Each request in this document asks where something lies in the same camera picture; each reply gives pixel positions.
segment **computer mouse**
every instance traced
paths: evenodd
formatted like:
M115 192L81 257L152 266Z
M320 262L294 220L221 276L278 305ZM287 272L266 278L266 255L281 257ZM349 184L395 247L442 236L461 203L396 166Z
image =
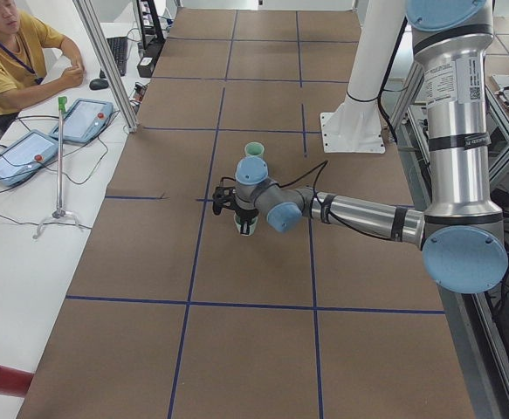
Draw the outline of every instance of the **computer mouse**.
M91 90L101 90L108 87L107 79L93 79L89 82L89 88Z

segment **white table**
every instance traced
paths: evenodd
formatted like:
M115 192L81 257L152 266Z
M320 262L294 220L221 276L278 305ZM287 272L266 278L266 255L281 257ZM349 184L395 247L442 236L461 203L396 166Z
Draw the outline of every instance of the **white table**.
M129 24L103 24L107 37L126 35ZM149 79L138 76L137 46L130 42L127 75L122 78L128 95L136 81L147 84ZM91 44L80 45L86 65L86 79L77 88L58 96L68 98L70 106L77 98L109 100L114 103L110 89L91 91L89 81L99 75L99 64ZM58 77L69 66L60 58L47 78ZM58 115L58 98L23 110L25 115ZM25 120L29 128L50 132L55 120ZM27 128L16 121L4 135L1 144L9 145ZM64 178L64 208L77 214L79 221L93 227L95 217L105 195L127 138L127 128L119 115L100 136L108 153L95 173L84 185L77 186ZM65 154L77 146L65 144ZM87 147L64 159L64 171L75 181L84 180L105 151L95 140ZM41 169L27 183L0 194L0 214L20 222L39 223L56 209L57 175ZM35 371L58 310L89 237L89 230L72 226L48 225L38 240L32 238L36 226L20 226L0 218L0 364ZM23 399L0 395L0 419L16 417Z

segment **red cylinder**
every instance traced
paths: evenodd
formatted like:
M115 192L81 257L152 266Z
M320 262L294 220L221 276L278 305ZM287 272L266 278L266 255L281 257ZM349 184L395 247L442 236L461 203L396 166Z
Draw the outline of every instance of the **red cylinder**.
M32 379L33 373L0 365L0 395L25 397Z

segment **man's arm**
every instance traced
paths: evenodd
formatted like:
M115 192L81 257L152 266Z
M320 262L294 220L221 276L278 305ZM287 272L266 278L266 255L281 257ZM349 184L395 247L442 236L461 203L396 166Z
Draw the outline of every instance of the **man's arm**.
M68 67L58 79L48 83L0 93L0 106L18 110L25 109L47 100L65 89L77 87L82 82L83 70L77 66Z
M60 50L64 55L66 55L72 65L75 65L81 70L84 70L83 59L81 58L81 51L75 42L73 42L69 37L64 35L64 39L62 39L62 44L60 44Z

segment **keyboard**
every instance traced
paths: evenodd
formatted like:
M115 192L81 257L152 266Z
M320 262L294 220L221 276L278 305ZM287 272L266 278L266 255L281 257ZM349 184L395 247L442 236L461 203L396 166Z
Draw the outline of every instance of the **keyboard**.
M107 38L107 43L111 52L113 53L114 62L118 67L118 72L121 76L126 74L126 58L128 51L128 38L126 37L114 37ZM104 79L105 72L100 71L99 77Z

